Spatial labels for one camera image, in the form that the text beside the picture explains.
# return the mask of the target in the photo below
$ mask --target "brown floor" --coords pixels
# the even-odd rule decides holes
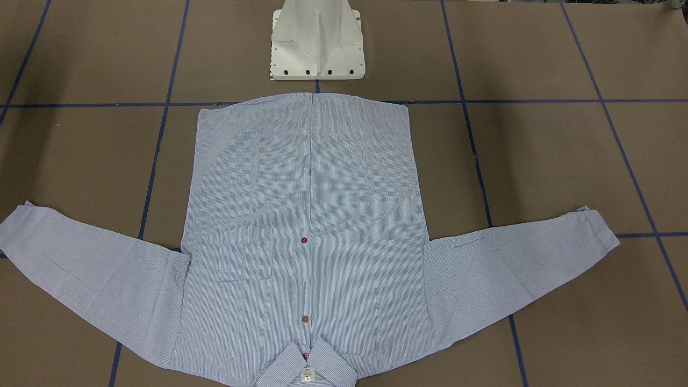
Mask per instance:
[[[268,80],[282,3],[192,0],[184,17],[183,0],[56,0],[47,12],[2,1],[0,219],[29,199],[136,237],[145,213],[143,238],[178,247],[204,103],[297,91],[406,101],[432,238],[588,205],[621,246],[512,320],[359,385],[688,386],[679,11],[447,1],[445,25],[441,1],[351,0],[366,77],[317,85]],[[7,259],[0,326],[2,386],[218,386],[126,348],[112,373],[116,342]]]

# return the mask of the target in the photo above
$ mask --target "button-up shirt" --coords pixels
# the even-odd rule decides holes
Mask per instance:
[[[353,386],[617,244],[586,207],[430,241],[407,108],[338,94],[200,112],[181,253],[30,203],[0,225],[11,261],[87,321],[231,386]]]

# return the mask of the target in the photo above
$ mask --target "shirt tag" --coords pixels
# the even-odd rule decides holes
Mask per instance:
[[[315,381],[315,370],[313,367],[303,367],[303,370],[301,370],[301,381]]]

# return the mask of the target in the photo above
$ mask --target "brown tile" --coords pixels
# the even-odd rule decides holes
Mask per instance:
[[[530,386],[683,386],[688,324],[657,242],[624,239],[515,316]]]
[[[460,105],[410,105],[411,138],[431,239],[487,227]]]
[[[13,103],[164,102],[183,1],[54,1]]]
[[[688,237],[662,238],[684,294],[688,292]]]
[[[688,28],[666,3],[567,4],[604,98],[688,98]]]
[[[597,98],[559,4],[450,1],[447,19],[466,98]]]
[[[155,166],[144,239],[178,248],[184,232],[200,107],[170,107]]]
[[[615,233],[651,231],[600,104],[470,105],[469,114],[495,225],[587,205]]]
[[[321,81],[327,93],[383,101],[459,99],[439,1],[350,1],[361,12],[365,78]]]
[[[117,387],[220,387],[217,383],[203,377],[166,370],[141,359],[127,347],[122,347],[115,385]]]
[[[362,379],[358,387],[521,386],[508,320],[417,362]]]
[[[687,107],[685,103],[608,104],[660,232],[688,231]]]
[[[172,101],[238,102],[314,92],[313,81],[271,81],[272,13],[284,1],[194,0]]]
[[[10,109],[0,130],[0,218],[31,200],[137,236],[161,107]]]
[[[0,385],[106,386],[116,342],[0,260]]]
[[[10,95],[21,62],[41,20],[44,1],[10,0],[0,6],[0,103]]]

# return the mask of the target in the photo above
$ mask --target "long sleeve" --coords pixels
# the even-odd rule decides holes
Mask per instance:
[[[426,243],[426,302],[436,349],[571,281],[618,245],[599,213],[587,207]]]
[[[169,365],[189,256],[28,202],[0,224],[0,249],[84,320],[151,363]]]

